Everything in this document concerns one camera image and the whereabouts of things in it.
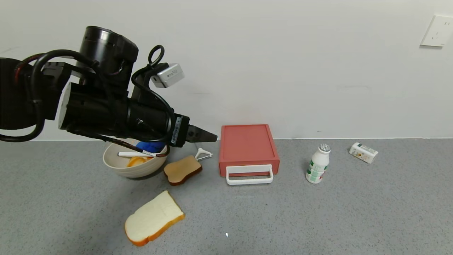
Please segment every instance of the bottle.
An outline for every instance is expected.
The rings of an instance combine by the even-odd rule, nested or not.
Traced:
[[[327,144],[319,145],[318,150],[313,154],[308,166],[305,177],[313,184],[318,184],[323,180],[323,176],[329,166],[330,146]]]

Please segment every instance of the bowl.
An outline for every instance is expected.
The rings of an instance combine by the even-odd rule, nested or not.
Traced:
[[[126,141],[130,144],[137,144],[139,141],[134,140],[134,139],[124,139],[123,141]],[[167,147],[165,146],[161,153],[164,153],[167,151]],[[112,143],[107,147],[107,149],[104,151],[104,155],[102,156],[102,160],[104,161],[104,164],[109,167],[111,170],[113,170],[115,173],[118,175],[128,177],[128,178],[139,178],[143,176],[147,176],[149,174],[152,174],[153,172],[157,171],[164,163],[165,160],[167,159],[167,156],[165,157],[153,157],[150,160],[137,165],[133,167],[126,167],[127,163],[129,163],[130,158],[128,157],[119,157],[118,153],[119,152],[134,152],[131,149],[125,148],[123,146],[117,145]]]

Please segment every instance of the bread crust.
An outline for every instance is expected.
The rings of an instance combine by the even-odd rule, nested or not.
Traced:
[[[192,177],[192,176],[198,174],[199,172],[201,172],[201,170],[203,170],[203,167],[199,167],[197,170],[195,170],[195,171],[189,173],[188,175],[186,175],[186,176],[185,176],[181,181],[179,181],[179,182],[171,182],[171,181],[169,180],[169,183],[170,183],[171,186],[178,186],[178,185],[181,185],[181,184],[185,183],[185,182],[187,181],[187,179],[189,179],[190,177]]]
[[[179,205],[176,203],[176,201],[174,200],[174,198],[170,195],[170,197],[173,199],[173,202],[179,207]],[[186,217],[186,215],[183,214],[174,218],[173,220],[167,222],[167,224],[165,224],[161,229],[159,229],[156,233],[154,233],[154,235],[149,235],[147,238],[141,240],[141,241],[134,241],[134,240],[131,240],[129,238],[129,236],[127,235],[127,231],[126,231],[126,223],[124,224],[124,232],[126,233],[126,236],[127,236],[127,239],[129,239],[129,241],[135,245],[135,246],[144,246],[146,245],[147,243],[149,243],[150,241],[154,241],[156,238],[158,238],[162,233],[164,233],[169,227],[173,226],[174,224],[176,224],[178,221],[181,221],[183,220],[184,218]]]

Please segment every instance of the toast slice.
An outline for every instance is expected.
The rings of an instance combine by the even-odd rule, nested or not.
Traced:
[[[201,170],[201,164],[191,155],[166,165],[164,174],[169,179],[170,185],[176,186],[183,184],[187,179],[201,172]]]
[[[169,192],[164,191],[129,216],[124,229],[134,245],[144,246],[184,217]]]

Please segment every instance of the bottle cap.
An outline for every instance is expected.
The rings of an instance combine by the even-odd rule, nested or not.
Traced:
[[[322,143],[321,145],[319,145],[319,150],[321,150],[322,152],[330,152],[330,146]]]

